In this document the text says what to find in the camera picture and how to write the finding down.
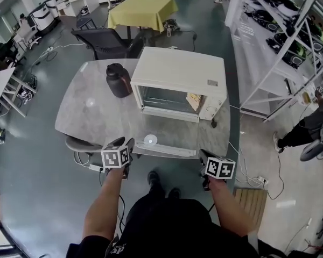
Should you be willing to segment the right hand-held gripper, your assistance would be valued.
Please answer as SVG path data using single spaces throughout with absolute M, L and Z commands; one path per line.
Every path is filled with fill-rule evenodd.
M 236 162 L 231 159 L 221 158 L 218 155 L 200 149 L 198 151 L 198 159 L 201 164 L 200 174 L 204 178 L 202 187 L 204 191 L 209 191 L 209 178 L 216 180 L 232 180 Z

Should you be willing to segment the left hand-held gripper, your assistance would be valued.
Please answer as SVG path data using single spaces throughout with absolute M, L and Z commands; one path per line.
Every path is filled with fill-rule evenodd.
M 112 169 L 123 168 L 123 179 L 127 180 L 131 165 L 131 154 L 135 146 L 134 138 L 130 138 L 126 145 L 125 137 L 119 137 L 101 150 L 103 169 L 107 175 Z

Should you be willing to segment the glass microwave door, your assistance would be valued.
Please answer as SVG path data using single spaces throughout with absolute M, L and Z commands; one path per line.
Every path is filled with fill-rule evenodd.
M 198 123 L 139 113 L 129 125 L 138 148 L 178 157 L 197 156 Z

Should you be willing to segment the white oven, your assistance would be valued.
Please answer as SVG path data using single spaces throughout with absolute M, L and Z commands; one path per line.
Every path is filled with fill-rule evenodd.
M 170 48 L 145 47 L 131 86 L 143 114 L 194 123 L 213 120 L 228 96 L 222 58 Z M 197 111 L 188 93 L 202 96 Z

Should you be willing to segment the person's left forearm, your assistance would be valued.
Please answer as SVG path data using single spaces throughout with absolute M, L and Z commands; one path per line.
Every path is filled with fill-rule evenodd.
M 82 233 L 84 238 L 95 235 L 113 240 L 123 173 L 123 168 L 114 168 L 107 174 L 100 194 L 85 216 Z

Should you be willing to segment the person's black left shoe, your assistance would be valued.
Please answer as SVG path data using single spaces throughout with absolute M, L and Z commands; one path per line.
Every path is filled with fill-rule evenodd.
M 160 177 L 156 171 L 153 170 L 148 173 L 148 184 L 151 190 L 160 185 Z

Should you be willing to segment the grey upholstered chair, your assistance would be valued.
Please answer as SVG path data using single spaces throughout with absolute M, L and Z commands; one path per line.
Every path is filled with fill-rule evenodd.
M 91 144 L 68 135 L 66 136 L 65 144 L 70 150 L 78 153 L 100 153 L 103 148 L 101 145 Z

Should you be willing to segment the black bottle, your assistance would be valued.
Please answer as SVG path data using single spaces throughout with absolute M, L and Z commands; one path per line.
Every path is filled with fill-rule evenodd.
M 114 96 L 124 98 L 132 93 L 128 71 L 119 63 L 112 63 L 106 69 L 106 81 Z

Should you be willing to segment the person's black clothing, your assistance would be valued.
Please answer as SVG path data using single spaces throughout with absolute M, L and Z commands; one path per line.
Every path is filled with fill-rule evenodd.
M 126 223 L 116 243 L 91 235 L 66 258 L 259 258 L 246 237 L 214 224 L 197 200 L 162 198 Z

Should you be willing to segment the black mesh office chair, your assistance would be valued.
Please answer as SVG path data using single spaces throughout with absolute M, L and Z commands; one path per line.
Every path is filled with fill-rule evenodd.
M 72 30 L 71 34 L 92 51 L 94 60 L 137 59 L 144 47 L 143 32 L 134 39 L 123 39 L 111 28 Z

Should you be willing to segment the white metal shelf rack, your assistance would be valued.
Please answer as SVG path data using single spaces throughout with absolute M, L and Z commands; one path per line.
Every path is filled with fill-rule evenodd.
M 310 16 L 322 30 L 323 5 L 319 0 L 292 0 L 300 9 L 300 18 Z M 230 0 L 226 25 L 230 28 L 237 64 L 241 113 L 269 121 L 285 108 L 295 103 L 315 109 L 314 92 L 317 87 L 323 90 L 323 63 L 319 70 L 314 68 L 312 54 L 297 70 L 282 61 L 283 54 L 292 44 L 295 36 L 288 38 L 271 67 L 271 59 L 261 47 L 270 32 L 245 14 L 245 0 Z M 302 93 L 307 91 L 310 104 L 304 104 Z

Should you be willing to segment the table with yellow cloth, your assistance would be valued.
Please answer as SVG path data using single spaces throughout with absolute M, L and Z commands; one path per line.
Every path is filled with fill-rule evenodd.
M 125 0 L 109 11 L 107 27 L 147 27 L 162 33 L 163 22 L 177 11 L 175 0 Z

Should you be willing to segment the white trestle table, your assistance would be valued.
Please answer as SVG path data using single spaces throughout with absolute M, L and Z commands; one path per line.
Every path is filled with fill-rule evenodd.
M 21 116 L 26 118 L 18 106 L 14 103 L 17 94 L 23 85 L 22 81 L 19 80 L 13 74 L 15 67 L 7 68 L 0 71 L 0 103 L 7 109 L 16 110 Z

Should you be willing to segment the white and black machine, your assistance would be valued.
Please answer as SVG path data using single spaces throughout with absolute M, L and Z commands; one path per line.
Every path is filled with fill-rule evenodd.
M 57 18 L 59 16 L 57 5 L 61 2 L 61 0 L 46 0 L 45 5 L 52 14 L 53 18 Z
M 45 3 L 40 4 L 31 11 L 29 16 L 34 21 L 41 36 L 48 34 L 57 26 L 57 21 Z

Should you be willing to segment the black devices group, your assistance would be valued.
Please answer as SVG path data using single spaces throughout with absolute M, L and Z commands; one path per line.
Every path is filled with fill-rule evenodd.
M 323 30 L 310 16 L 300 18 L 301 9 L 292 0 L 245 0 L 245 14 L 270 32 L 261 47 L 268 46 L 268 64 L 272 67 L 288 38 L 294 41 L 282 56 L 282 61 L 297 70 L 312 54 L 314 68 L 323 63 Z

